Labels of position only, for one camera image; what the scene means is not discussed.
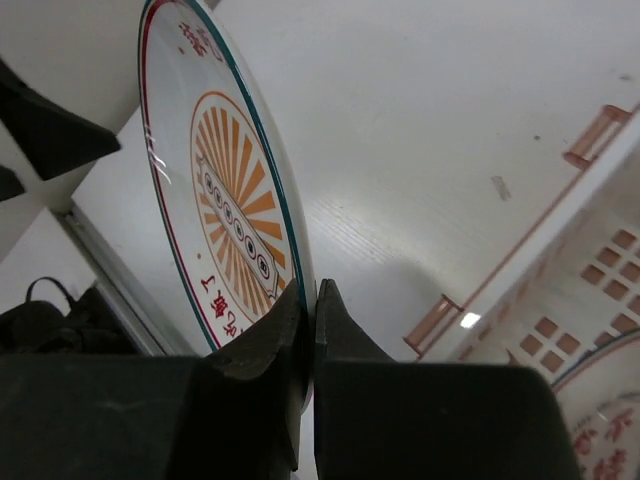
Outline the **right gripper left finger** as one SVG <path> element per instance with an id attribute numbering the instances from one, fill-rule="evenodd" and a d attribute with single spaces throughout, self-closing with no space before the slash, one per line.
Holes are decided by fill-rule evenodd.
<path id="1" fill-rule="evenodd" d="M 1 352 L 5 479 L 287 479 L 306 313 L 290 284 L 205 357 Z"/>

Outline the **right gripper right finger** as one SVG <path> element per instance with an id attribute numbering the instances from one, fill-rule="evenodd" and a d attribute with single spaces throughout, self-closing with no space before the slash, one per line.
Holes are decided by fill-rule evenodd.
<path id="1" fill-rule="evenodd" d="M 576 479 L 559 405 L 533 369 L 391 359 L 337 284 L 316 305 L 314 454 L 322 479 Z"/>

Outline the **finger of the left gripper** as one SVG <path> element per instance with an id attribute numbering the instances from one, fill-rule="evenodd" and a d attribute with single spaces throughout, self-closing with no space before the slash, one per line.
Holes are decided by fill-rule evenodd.
<path id="1" fill-rule="evenodd" d="M 0 166 L 0 201 L 7 201 L 25 193 L 25 188 L 13 170 Z"/>
<path id="2" fill-rule="evenodd" d="M 43 97 L 6 63 L 1 64 L 1 122 L 43 180 L 121 148 L 113 132 Z"/>

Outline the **plate with orange sunburst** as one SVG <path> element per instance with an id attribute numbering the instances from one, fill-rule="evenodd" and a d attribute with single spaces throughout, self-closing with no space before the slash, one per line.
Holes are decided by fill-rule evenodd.
<path id="1" fill-rule="evenodd" d="M 316 280 L 291 162 L 249 66 L 206 3 L 145 3 L 138 82 L 157 203 L 209 350 L 239 338 L 291 283 L 313 315 Z"/>

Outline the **plate with red characters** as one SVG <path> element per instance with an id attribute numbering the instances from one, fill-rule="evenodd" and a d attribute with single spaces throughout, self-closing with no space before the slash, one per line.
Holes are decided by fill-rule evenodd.
<path id="1" fill-rule="evenodd" d="M 597 348 L 553 391 L 583 479 L 639 477 L 639 332 Z"/>

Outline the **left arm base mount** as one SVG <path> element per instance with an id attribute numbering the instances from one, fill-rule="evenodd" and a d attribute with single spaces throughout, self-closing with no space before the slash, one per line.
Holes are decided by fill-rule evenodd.
<path id="1" fill-rule="evenodd" d="M 48 276 L 43 279 L 56 286 L 70 311 L 64 314 L 51 302 L 36 299 L 36 284 L 31 283 L 24 302 L 1 314 L 3 354 L 139 353 L 114 311 L 96 288 L 89 288 L 76 299 L 57 279 Z"/>

